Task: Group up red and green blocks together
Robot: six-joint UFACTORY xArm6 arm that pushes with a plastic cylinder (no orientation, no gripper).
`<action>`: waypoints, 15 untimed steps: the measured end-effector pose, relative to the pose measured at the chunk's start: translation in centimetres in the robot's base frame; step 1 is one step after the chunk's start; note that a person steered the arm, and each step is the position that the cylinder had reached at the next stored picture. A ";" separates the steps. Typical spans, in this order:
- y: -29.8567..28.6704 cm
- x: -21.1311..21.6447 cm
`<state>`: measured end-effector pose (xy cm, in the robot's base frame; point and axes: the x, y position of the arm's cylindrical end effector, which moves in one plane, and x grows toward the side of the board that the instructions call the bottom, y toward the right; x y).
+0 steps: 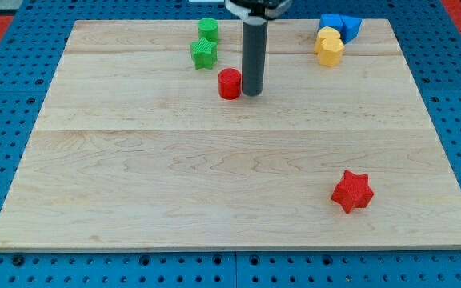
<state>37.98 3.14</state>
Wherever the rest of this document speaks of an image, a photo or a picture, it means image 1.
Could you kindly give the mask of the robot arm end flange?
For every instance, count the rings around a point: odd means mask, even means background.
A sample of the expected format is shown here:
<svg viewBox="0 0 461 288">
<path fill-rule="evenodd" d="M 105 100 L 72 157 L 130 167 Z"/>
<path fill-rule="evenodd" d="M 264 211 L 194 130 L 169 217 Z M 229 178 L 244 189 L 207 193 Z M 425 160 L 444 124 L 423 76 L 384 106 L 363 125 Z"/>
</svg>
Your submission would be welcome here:
<svg viewBox="0 0 461 288">
<path fill-rule="evenodd" d="M 262 25 L 286 13 L 292 0 L 225 0 L 226 9 L 250 25 Z"/>
</svg>

